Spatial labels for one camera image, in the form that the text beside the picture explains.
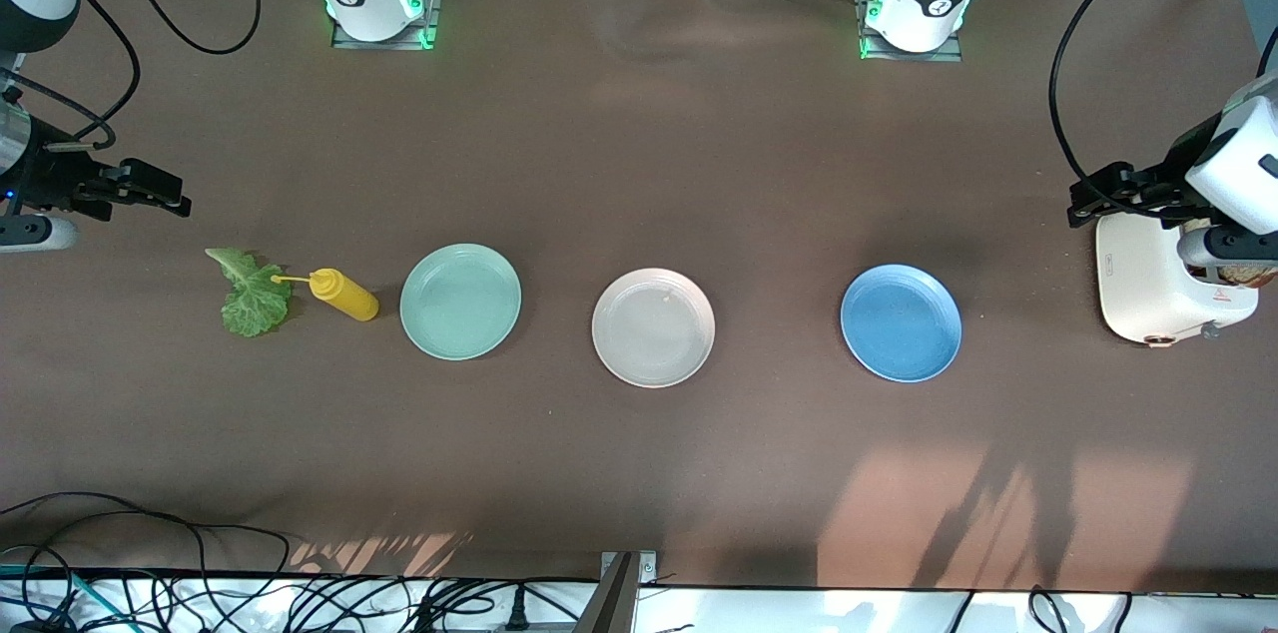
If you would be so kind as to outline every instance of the green plate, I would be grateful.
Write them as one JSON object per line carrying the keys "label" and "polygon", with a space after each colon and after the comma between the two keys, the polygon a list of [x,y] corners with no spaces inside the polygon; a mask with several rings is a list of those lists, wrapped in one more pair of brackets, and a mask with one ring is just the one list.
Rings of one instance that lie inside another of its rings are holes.
{"label": "green plate", "polygon": [[465,361],[505,340],[520,302],[519,276],[505,257],[479,244],[452,244],[413,267],[400,295],[400,320],[417,348]]}

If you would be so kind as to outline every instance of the brown table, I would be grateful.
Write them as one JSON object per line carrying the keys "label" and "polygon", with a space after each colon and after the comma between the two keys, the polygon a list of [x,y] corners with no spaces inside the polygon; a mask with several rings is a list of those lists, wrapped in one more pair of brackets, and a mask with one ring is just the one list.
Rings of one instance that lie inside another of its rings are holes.
{"label": "brown table", "polygon": [[[432,52],[335,51],[318,0],[266,0],[226,58],[101,1],[144,66],[110,153],[181,175],[194,216],[120,208],[69,252],[0,258],[6,500],[82,487],[275,527],[327,570],[589,574],[657,549],[677,583],[1278,590],[1274,297],[1217,344],[1104,327],[1045,105],[1080,0],[978,1],[961,65],[860,60],[843,0],[445,0]],[[248,19],[162,1],[204,42]],[[1100,0],[1062,78],[1076,150],[1151,164],[1254,61],[1240,0]],[[128,69],[86,10],[24,72],[101,110]],[[514,334],[466,363],[395,315],[452,242],[524,286]],[[386,313],[299,295],[236,339],[212,246],[339,267]],[[934,381],[843,347],[842,292],[883,262],[964,312]],[[714,304],[711,359],[668,390],[621,384],[589,340],[598,294],[643,266]],[[64,547],[193,565],[180,532],[129,533]],[[271,555],[227,535],[211,565]]]}

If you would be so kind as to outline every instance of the yellow mustard bottle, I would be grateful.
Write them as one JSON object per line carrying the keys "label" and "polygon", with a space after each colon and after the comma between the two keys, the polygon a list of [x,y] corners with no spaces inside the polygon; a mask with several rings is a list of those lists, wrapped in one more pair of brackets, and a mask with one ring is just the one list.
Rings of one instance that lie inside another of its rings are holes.
{"label": "yellow mustard bottle", "polygon": [[300,276],[271,276],[276,284],[282,281],[305,281],[311,285],[311,293],[320,301],[332,306],[337,311],[354,318],[355,321],[371,321],[377,316],[377,297],[367,289],[346,277],[346,274],[336,269],[321,269],[312,271],[309,279]]}

